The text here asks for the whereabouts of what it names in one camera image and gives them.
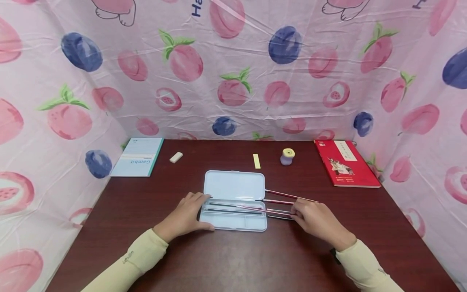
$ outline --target dark wooden desk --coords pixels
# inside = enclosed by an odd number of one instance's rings
[[[282,166],[289,147],[296,157]],[[184,156],[172,164],[177,151]],[[151,177],[110,180],[47,291],[80,291],[187,192],[202,192],[206,171],[256,171],[253,153],[266,188],[326,203],[406,292],[458,291],[388,193],[333,187],[312,142],[187,140],[164,142]],[[264,233],[196,232],[174,240],[130,291],[358,291],[329,249],[296,223],[271,218]]]

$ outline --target notebook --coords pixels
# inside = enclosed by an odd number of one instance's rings
[[[163,141],[162,138],[131,138],[110,176],[150,176]]]
[[[352,141],[315,140],[315,144],[334,186],[381,187]]]

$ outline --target yellow jar lid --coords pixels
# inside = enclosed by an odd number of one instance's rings
[[[292,148],[285,148],[284,150],[282,150],[282,155],[284,155],[287,158],[294,158],[295,151]]]

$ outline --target pink fabric wall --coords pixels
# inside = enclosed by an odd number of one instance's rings
[[[354,139],[467,285],[462,1],[0,8],[0,290],[45,290],[129,136]]]

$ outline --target sleeve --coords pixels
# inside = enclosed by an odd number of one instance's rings
[[[336,257],[344,267],[347,277],[362,292],[403,292],[360,240],[350,248],[336,252]]]
[[[128,252],[113,263],[82,292],[127,292],[144,273],[154,268],[165,255],[168,244],[152,229],[140,235]]]

